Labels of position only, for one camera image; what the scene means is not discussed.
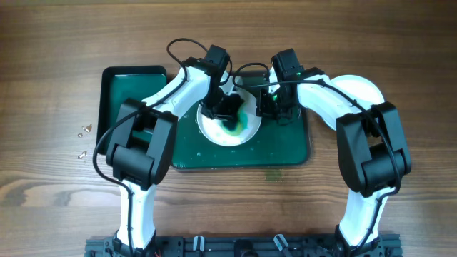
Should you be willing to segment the green yellow sponge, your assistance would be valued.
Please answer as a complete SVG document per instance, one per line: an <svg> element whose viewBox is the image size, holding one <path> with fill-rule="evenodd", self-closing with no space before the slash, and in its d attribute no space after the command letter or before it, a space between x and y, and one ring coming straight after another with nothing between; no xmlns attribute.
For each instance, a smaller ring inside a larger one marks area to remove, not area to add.
<svg viewBox="0 0 457 257"><path fill-rule="evenodd" d="M221 128L230 136L239 136L248 128L248 115L239 109L235 119L221 122Z"/></svg>

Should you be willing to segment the white plate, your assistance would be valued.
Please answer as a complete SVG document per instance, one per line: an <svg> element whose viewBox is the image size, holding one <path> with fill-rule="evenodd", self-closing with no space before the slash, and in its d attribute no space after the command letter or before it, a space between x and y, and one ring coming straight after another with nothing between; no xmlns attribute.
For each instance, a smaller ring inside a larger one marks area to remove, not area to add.
<svg viewBox="0 0 457 257"><path fill-rule="evenodd" d="M210 119L197 108L196 120L200 132L212 143L220 146L238 146L249 141L259 130L261 117L256 115L256 98L246 89L234 87L231 95L238 94L244 102L236 112L237 122Z"/></svg>
<svg viewBox="0 0 457 257"><path fill-rule="evenodd" d="M378 87L368 79L357 75L342 75L330 79L328 76L323 77L324 81L342 91L345 95L355 100L365 110L369 110L372 105L382 104L385 101L383 94ZM328 95L332 95L332 100L319 100L317 110L314 110L332 130L336 130L336 119L345 114L360 113L361 110L347 101L342 95L329 89L320 87Z"/></svg>

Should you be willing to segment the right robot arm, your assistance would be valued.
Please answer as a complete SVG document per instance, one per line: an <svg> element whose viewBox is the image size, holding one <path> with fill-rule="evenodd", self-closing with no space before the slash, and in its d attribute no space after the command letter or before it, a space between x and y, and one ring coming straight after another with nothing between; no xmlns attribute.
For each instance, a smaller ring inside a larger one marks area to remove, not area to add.
<svg viewBox="0 0 457 257"><path fill-rule="evenodd" d="M271 64L257 115L290 119L291 110L302 106L336 132L338 166L349 188L336 241L348 255L370 251L379 240L378 224L388 198L400 191L402 178L411 172L398 109L368 79L332 79L317 67L306 69L293 49L278 52Z"/></svg>

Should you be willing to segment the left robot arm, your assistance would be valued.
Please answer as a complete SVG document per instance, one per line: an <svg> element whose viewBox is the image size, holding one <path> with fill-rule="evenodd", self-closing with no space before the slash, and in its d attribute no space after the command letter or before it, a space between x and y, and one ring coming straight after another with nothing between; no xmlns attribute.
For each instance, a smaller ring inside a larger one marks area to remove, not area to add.
<svg viewBox="0 0 457 257"><path fill-rule="evenodd" d="M120 106L116 123L104 134L110 139L106 163L125 195L121 226L113 239L115 253L154 252L154 194L171 165L179 118L200 104L210 119L237 120L243 101L221 88L229 62L227 51L212 45L205 57L182 61L178 74L153 96L128 98Z"/></svg>

